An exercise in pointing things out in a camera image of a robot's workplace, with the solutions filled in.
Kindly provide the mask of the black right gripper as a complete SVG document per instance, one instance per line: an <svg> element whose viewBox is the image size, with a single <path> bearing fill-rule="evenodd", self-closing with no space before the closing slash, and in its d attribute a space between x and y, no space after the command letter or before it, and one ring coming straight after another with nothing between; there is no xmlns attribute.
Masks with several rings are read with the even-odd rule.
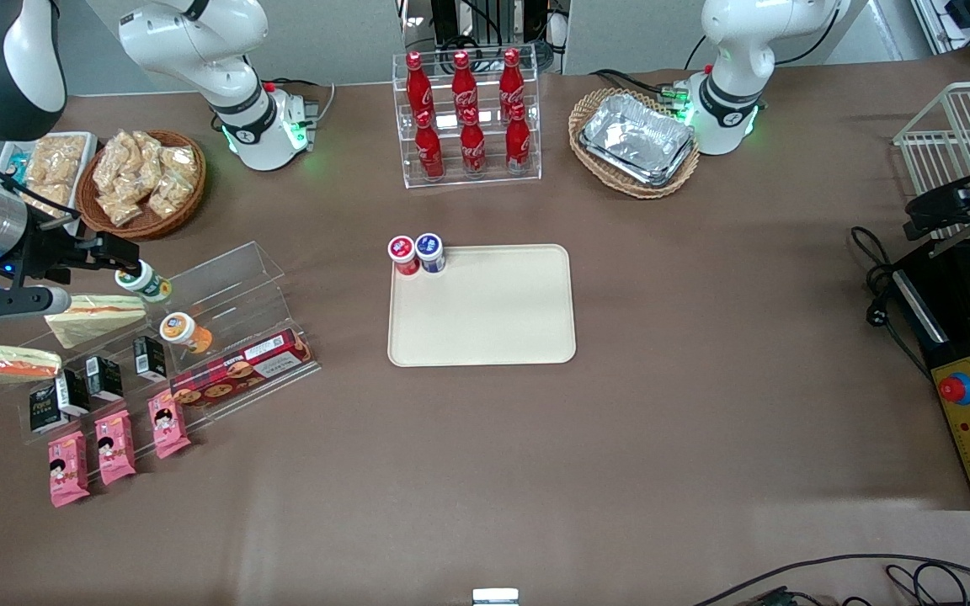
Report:
<svg viewBox="0 0 970 606"><path fill-rule="evenodd" d="M120 256L138 253L137 244L111 233L80 239L62 226L50 230L27 227L22 239L8 250L7 285L20 288L26 279L70 284L73 269L139 271L138 257Z"/></svg>

